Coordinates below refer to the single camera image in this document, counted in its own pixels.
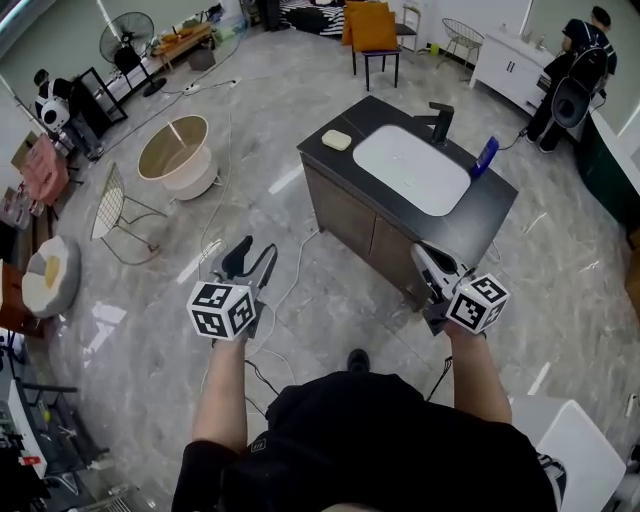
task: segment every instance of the black shirt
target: black shirt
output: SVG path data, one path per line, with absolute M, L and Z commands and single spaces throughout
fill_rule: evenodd
M 69 101 L 71 99 L 71 92 L 73 89 L 73 84 L 63 78 L 56 78 L 53 81 L 53 94 L 62 98 L 63 100 Z M 49 99 L 49 82 L 45 82 L 38 89 L 38 96 L 44 98 L 45 100 Z M 40 119 L 40 113 L 42 112 L 42 105 L 38 102 L 35 104 L 36 106 L 36 115 Z
M 591 23 L 573 19 L 567 23 L 562 33 L 571 39 L 571 51 L 574 53 L 580 52 L 587 45 L 593 46 L 595 44 L 602 48 L 608 55 L 609 74 L 615 75 L 618 56 L 602 30 Z
M 334 373 L 286 388 L 241 453 L 185 448 L 173 512 L 556 510 L 528 438 L 424 402 L 396 375 Z

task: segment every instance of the white metal chair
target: white metal chair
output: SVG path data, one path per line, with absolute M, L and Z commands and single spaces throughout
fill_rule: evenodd
M 455 55 L 458 45 L 463 46 L 468 50 L 467 58 L 464 61 L 464 67 L 466 68 L 467 64 L 469 63 L 471 52 L 473 50 L 477 50 L 478 54 L 480 53 L 480 47 L 484 42 L 484 36 L 477 30 L 472 29 L 470 26 L 465 25 L 460 21 L 452 20 L 451 18 L 443 18 L 442 24 L 444 25 L 447 37 L 449 37 L 449 44 L 447 45 L 447 49 L 444 51 L 442 60 L 436 66 L 436 69 L 438 69 L 442 65 L 445 57 L 447 56 L 447 53 Z M 453 52 L 449 52 L 449 48 L 452 44 L 455 44 L 455 46 L 453 47 Z
M 407 25 L 407 13 L 411 11 L 416 15 L 416 29 L 413 30 L 409 25 Z M 404 38 L 405 37 L 415 37 L 414 45 L 413 45 L 413 53 L 416 53 L 418 50 L 418 31 L 420 30 L 420 19 L 422 18 L 422 14 L 420 13 L 420 9 L 417 7 L 413 7 L 412 5 L 404 4 L 402 6 L 402 23 L 396 23 L 396 35 L 400 38 L 400 47 L 404 48 Z
M 145 213 L 136 217 L 132 221 L 128 221 L 122 215 L 122 210 L 124 209 L 125 200 L 129 200 L 133 203 L 139 204 L 143 206 L 147 210 L 150 210 L 149 213 Z M 93 230 L 91 231 L 91 240 L 102 240 L 104 244 L 109 248 L 109 250 L 114 254 L 120 263 L 125 265 L 142 265 L 143 263 L 147 263 L 151 261 L 153 258 L 160 254 L 159 245 L 151 245 L 149 242 L 140 238 L 138 235 L 132 233 L 120 224 L 120 221 L 124 222 L 127 226 L 130 226 L 134 222 L 143 219 L 144 217 L 148 217 L 150 215 L 160 215 L 161 217 L 166 217 L 166 215 L 158 210 L 154 210 L 150 206 L 141 203 L 140 201 L 136 201 L 131 197 L 125 195 L 124 193 L 124 183 L 122 182 L 122 176 L 118 172 L 118 167 L 114 163 L 111 167 L 111 171 L 109 171 L 109 176 L 107 177 L 107 181 L 104 186 L 104 190 L 102 191 L 102 195 L 100 196 L 100 203 L 98 204 L 98 210 L 96 212 L 96 216 L 93 220 Z M 111 232 L 114 228 L 120 228 L 122 231 L 132 236 L 136 240 L 139 240 L 143 244 L 147 246 L 151 255 L 139 262 L 128 262 L 123 260 L 118 254 L 113 250 L 113 248 L 107 243 L 105 240 L 105 236 Z

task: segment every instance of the cabinet door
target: cabinet door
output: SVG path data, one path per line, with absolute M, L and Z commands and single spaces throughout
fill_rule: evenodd
M 517 103 L 526 103 L 534 97 L 534 91 L 538 86 L 541 68 L 529 59 L 516 55 L 513 64 L 509 68 L 511 75 L 511 88 Z
M 373 268 L 398 288 L 413 304 L 422 309 L 429 289 L 411 258 L 413 241 L 404 236 L 380 215 L 376 215 L 369 261 Z
M 480 50 L 475 78 L 509 98 L 512 88 L 509 70 L 513 64 L 514 53 L 506 46 L 487 39 Z
M 307 164 L 304 173 L 320 229 L 328 229 L 367 261 L 375 212 Z

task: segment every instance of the wooden cabinet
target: wooden cabinet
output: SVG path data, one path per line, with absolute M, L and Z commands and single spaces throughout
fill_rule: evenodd
M 328 229 L 366 260 L 371 248 L 375 212 L 315 169 L 305 165 L 304 172 L 320 230 Z
M 415 310 L 422 309 L 429 289 L 413 260 L 413 240 L 319 171 L 304 171 L 321 231 L 327 229 L 400 290 Z
M 412 245 L 413 240 L 376 215 L 368 262 L 418 308 L 426 303 L 429 289 L 411 258 Z

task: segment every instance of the bathroom vanity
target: bathroom vanity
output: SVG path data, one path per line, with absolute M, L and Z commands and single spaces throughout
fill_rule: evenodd
M 322 143 L 331 129 L 351 137 L 345 151 Z M 467 171 L 476 157 L 450 140 L 434 146 L 432 135 L 424 119 L 368 96 L 298 146 L 320 230 L 416 310 L 430 292 L 411 259 L 412 244 L 428 241 L 475 267 L 518 194 L 491 169 L 472 181 Z

